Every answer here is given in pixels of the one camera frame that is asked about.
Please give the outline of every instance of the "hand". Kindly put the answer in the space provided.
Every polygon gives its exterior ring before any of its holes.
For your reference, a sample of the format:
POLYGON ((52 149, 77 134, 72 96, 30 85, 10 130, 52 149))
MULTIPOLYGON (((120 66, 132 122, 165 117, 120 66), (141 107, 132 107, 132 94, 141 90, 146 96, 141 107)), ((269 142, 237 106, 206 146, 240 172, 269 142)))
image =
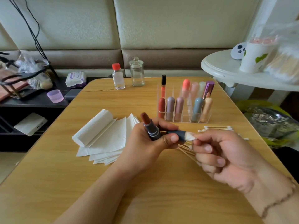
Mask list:
POLYGON ((216 181, 243 193, 251 191, 258 173, 269 164, 233 131, 207 130, 194 135, 192 149, 202 168, 216 181))
MULTIPOLYGON (((155 118, 152 121, 162 131, 178 129, 178 126, 161 118, 155 118)), ((134 126, 123 152, 113 166, 118 167, 126 176, 133 178, 138 173, 149 169, 164 149, 177 148, 178 145, 175 144, 177 141, 178 135, 174 133, 163 135, 160 139, 152 141, 143 123, 138 123, 134 126)))

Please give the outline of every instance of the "mauve lipstick tube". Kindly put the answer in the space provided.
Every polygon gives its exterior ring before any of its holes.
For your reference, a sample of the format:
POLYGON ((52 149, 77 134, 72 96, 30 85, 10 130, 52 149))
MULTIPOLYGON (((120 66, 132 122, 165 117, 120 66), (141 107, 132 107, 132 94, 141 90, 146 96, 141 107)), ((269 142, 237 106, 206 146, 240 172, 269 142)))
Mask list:
POLYGON ((210 97, 212 90, 214 88, 215 82, 214 81, 207 81, 206 87, 204 88, 204 93, 202 95, 202 98, 210 97))

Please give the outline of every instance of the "yellow-green trash bin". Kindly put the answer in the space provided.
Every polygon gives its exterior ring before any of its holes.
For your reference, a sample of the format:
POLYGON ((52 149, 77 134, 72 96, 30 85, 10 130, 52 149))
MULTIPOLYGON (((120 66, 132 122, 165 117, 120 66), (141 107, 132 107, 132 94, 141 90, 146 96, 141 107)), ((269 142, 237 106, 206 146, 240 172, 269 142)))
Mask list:
POLYGON ((280 107, 260 100, 239 101, 236 105, 271 148, 299 140, 299 122, 280 107))

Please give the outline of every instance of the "floor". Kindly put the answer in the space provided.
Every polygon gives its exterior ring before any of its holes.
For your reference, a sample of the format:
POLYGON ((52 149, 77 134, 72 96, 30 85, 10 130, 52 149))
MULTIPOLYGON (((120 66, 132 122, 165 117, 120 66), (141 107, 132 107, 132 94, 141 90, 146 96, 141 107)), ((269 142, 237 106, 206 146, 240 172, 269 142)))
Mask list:
POLYGON ((0 184, 13 171, 26 153, 0 152, 0 184))

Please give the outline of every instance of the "pile of cotton swabs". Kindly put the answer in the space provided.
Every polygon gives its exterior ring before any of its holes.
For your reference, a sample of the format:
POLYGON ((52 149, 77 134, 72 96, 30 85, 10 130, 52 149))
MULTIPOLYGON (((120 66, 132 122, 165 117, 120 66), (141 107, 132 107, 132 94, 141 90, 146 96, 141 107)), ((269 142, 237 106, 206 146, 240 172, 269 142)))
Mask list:
MULTIPOLYGON (((205 132, 208 129, 217 129, 217 130, 225 130, 225 131, 234 131, 231 126, 204 126, 203 130, 198 130, 198 132, 205 132)), ((178 149, 181 150, 185 155, 187 155, 190 159, 192 159, 194 162, 196 162, 199 166, 201 166, 201 163, 197 161, 195 158, 195 152, 192 150, 192 143, 186 141, 183 145, 178 145, 178 149)))

